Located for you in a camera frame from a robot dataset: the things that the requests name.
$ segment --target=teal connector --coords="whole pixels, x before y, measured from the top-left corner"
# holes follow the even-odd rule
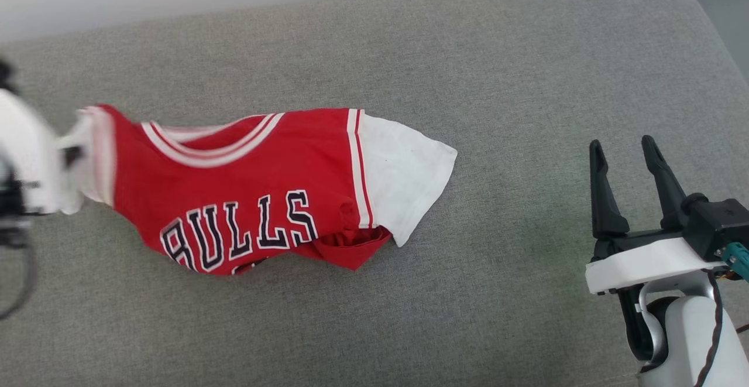
[[[736,274],[749,281],[749,251],[738,242],[726,245],[722,258],[725,264]]]

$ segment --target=white stripe trim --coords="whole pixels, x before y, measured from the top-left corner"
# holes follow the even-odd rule
[[[167,131],[164,131],[163,128],[158,123],[151,122],[150,124],[153,125],[153,130],[155,130],[158,134],[161,135],[161,138],[166,141],[167,144],[169,144],[169,147],[171,147],[174,150],[177,150],[178,152],[182,152],[186,155],[196,155],[196,156],[203,156],[203,157],[216,157],[225,155],[229,152],[232,152],[233,150],[240,149],[240,147],[244,144],[247,144],[247,142],[251,141],[252,138],[254,138],[257,133],[260,132],[265,126],[265,124],[273,118],[273,115],[266,115],[262,121],[260,121],[257,126],[255,126],[252,131],[249,131],[245,136],[243,136],[239,141],[234,142],[233,144],[227,145],[226,147],[221,147],[220,149],[214,149],[214,150],[196,150],[196,149],[190,149],[189,147],[185,147],[182,144],[179,144],[179,142],[173,141],[171,136],[169,136],[169,133]]]
[[[115,207],[115,174],[117,174],[117,150],[115,149],[115,124],[109,113],[100,107],[90,107],[91,116],[94,118],[94,140],[96,149],[99,149],[97,162],[94,163],[94,177],[99,181],[97,184],[99,197],[102,202]]]
[[[356,117],[358,109],[348,110],[348,145],[351,147],[351,173],[353,174],[353,192],[356,195],[356,206],[359,208],[359,229],[369,227],[369,211],[364,198],[364,184],[362,183],[362,165],[359,162],[359,142],[356,141]]]
[[[235,123],[244,121],[249,118],[255,118],[255,117],[265,117],[265,115],[250,115],[249,117],[237,119],[236,121],[230,122],[225,125],[160,126],[160,130],[163,131],[163,133],[168,134],[169,138],[173,139],[176,142],[188,142],[188,141],[193,141],[193,139],[198,139],[198,138],[203,138],[204,136],[213,135],[219,131],[224,130],[225,128],[229,128]]]
[[[240,157],[243,157],[247,153],[249,153],[252,149],[257,147],[268,135],[271,131],[278,125],[279,121],[283,117],[283,113],[278,113],[276,115],[268,115],[263,121],[260,123],[260,125],[256,126],[252,132],[247,134],[243,137],[241,141],[244,141],[244,139],[250,139],[249,142],[246,142],[241,147],[236,148],[236,144],[230,146],[231,150],[230,152],[215,156],[216,152],[223,152],[223,150],[228,150],[230,148],[224,147],[223,149],[218,150],[211,150],[210,152],[206,152],[205,150],[192,150],[187,149],[187,147],[184,147],[184,145],[180,145],[182,149],[180,150],[186,150],[187,152],[190,152],[191,154],[196,154],[197,152],[203,152],[203,153],[209,153],[213,156],[209,157],[192,157],[189,155],[185,155],[184,152],[181,152],[180,150],[172,148],[171,145],[169,145],[167,142],[165,142],[161,137],[158,136],[158,134],[155,131],[155,128],[157,126],[150,125],[148,123],[142,124],[143,131],[145,131],[146,136],[152,144],[161,151],[166,157],[169,157],[171,160],[176,161],[177,163],[182,163],[182,165],[185,166],[192,166],[192,167],[199,167],[199,168],[208,168],[208,167],[216,167],[216,166],[222,166],[227,165],[227,163],[232,163],[236,159],[239,159]]]

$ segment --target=black cable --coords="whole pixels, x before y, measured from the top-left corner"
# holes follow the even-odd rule
[[[19,310],[32,296],[34,287],[37,283],[37,264],[35,257],[34,247],[31,244],[24,246],[23,256],[26,262],[26,275],[23,278],[23,286],[21,292],[13,301],[10,307],[5,310],[0,310],[0,320],[10,317],[11,314]]]
[[[715,328],[712,330],[712,346],[707,352],[705,365],[703,366],[702,370],[700,370],[700,375],[698,375],[698,382],[695,384],[695,387],[703,387],[705,384],[707,374],[710,372],[710,368],[712,368],[713,361],[715,360],[715,354],[717,353],[717,344],[720,341],[720,332],[723,328],[723,300],[720,299],[720,292],[717,290],[715,275],[711,272],[707,272],[707,278],[710,282],[710,285],[712,286],[712,294],[715,298]]]

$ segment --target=red fabric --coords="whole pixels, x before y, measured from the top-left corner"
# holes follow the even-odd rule
[[[251,263],[287,252],[355,270],[390,238],[383,228],[359,229],[348,109],[287,112],[267,138],[238,160],[196,168],[167,157],[141,124],[131,123],[114,107],[99,107],[114,124],[114,209],[135,225],[149,248],[196,272],[236,274]],[[220,149],[243,139],[263,118],[245,118],[182,145]],[[304,193],[306,206],[294,197],[299,192]],[[263,205],[266,196],[270,198]],[[233,210],[236,236],[227,208]],[[266,238],[285,239],[288,248],[260,245],[263,210]],[[198,227],[195,214],[190,220],[192,211],[198,212]],[[302,241],[311,237],[310,228],[298,220],[303,214],[313,219],[316,238],[294,245],[295,236]],[[232,258],[247,232],[252,251]],[[186,249],[179,248],[182,241]]]

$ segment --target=basketball jersey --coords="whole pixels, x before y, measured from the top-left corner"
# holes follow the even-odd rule
[[[67,142],[86,197],[196,272],[232,275],[279,254],[358,269],[402,246],[441,195],[457,152],[358,109],[246,117],[222,126],[133,123],[80,111]]]

